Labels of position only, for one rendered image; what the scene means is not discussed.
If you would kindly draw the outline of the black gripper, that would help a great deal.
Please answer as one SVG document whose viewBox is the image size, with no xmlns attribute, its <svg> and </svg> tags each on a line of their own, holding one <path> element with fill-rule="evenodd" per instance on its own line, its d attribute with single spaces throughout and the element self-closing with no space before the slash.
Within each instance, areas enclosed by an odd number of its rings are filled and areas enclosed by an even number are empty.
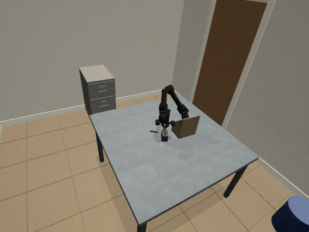
<svg viewBox="0 0 309 232">
<path fill-rule="evenodd" d="M 164 129 L 164 124 L 165 124 L 165 129 L 167 127 L 169 127 L 169 124 L 171 124 L 171 126 L 175 127 L 175 121 L 171 120 L 171 122 L 169 122 L 169 118 L 167 118 L 164 122 L 160 122 L 158 119 L 155 120 L 156 125 L 160 125 L 160 123 L 161 123 L 161 126 L 163 127 L 163 129 Z"/>
</svg>

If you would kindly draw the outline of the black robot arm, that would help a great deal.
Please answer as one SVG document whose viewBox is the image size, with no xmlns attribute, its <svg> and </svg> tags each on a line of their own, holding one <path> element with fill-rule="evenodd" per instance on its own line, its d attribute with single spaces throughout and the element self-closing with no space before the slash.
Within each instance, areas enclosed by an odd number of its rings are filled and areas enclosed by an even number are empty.
<svg viewBox="0 0 309 232">
<path fill-rule="evenodd" d="M 184 104 L 180 102 L 180 100 L 176 96 L 173 85 L 169 85 L 162 90 L 161 103 L 159 105 L 159 121 L 164 122 L 167 118 L 169 118 L 170 115 L 170 109 L 168 109 L 167 105 L 167 94 L 171 95 L 171 97 L 177 104 L 177 110 L 180 114 L 182 114 L 182 119 L 189 118 L 189 110 L 185 107 Z"/>
</svg>

